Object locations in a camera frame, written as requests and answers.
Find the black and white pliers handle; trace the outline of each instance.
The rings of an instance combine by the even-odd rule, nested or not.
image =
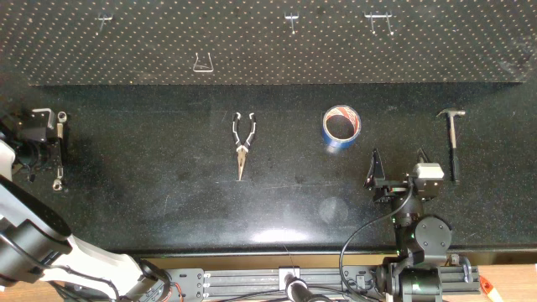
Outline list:
[[[252,113],[249,114],[250,116],[250,134],[246,138],[246,141],[244,143],[241,143],[241,139],[238,137],[238,121],[241,119],[241,113],[236,112],[233,115],[233,139],[235,139],[235,145],[237,145],[237,152],[240,150],[244,150],[248,152],[250,147],[252,146],[252,141],[255,138],[255,115]]]

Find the roll of tape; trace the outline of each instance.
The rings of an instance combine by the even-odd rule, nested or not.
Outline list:
[[[330,133],[328,127],[326,126],[326,122],[328,122],[328,120],[334,116],[344,116],[347,120],[349,120],[349,122],[351,122],[354,128],[354,133],[350,138],[336,138],[334,135],[332,135],[332,133]],[[334,148],[349,148],[360,134],[360,130],[362,130],[360,116],[356,110],[346,105],[337,105],[330,108],[322,118],[323,137],[325,138],[325,142]]]

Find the wooden floor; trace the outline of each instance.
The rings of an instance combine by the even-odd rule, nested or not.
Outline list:
[[[503,301],[537,301],[537,267],[535,265],[480,266],[479,271],[502,295]],[[485,294],[444,296],[450,302],[490,301]],[[44,282],[18,283],[0,293],[0,301],[61,302],[55,290]]]

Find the black tabletop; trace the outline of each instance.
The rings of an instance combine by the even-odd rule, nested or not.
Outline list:
[[[58,211],[76,236],[133,255],[333,253],[365,221],[389,212],[363,181],[378,148],[402,180],[424,148],[446,181],[425,211],[454,226],[457,250],[535,249],[537,88],[498,84],[303,86],[64,86],[32,88],[26,106],[70,118],[68,191],[54,171],[16,181]],[[321,119],[357,110],[354,145],[327,152]],[[456,119],[461,184],[448,181],[446,107]],[[232,139],[235,112],[257,115],[242,181]],[[248,123],[240,133],[245,138]],[[351,250],[392,252],[389,221]]]

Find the black perforated pegboard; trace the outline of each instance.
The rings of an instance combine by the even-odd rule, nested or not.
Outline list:
[[[524,81],[537,50],[531,1],[0,5],[0,60],[32,85]],[[113,13],[101,32],[99,13]],[[394,34],[364,13],[393,14]],[[193,71],[196,53],[213,72]]]

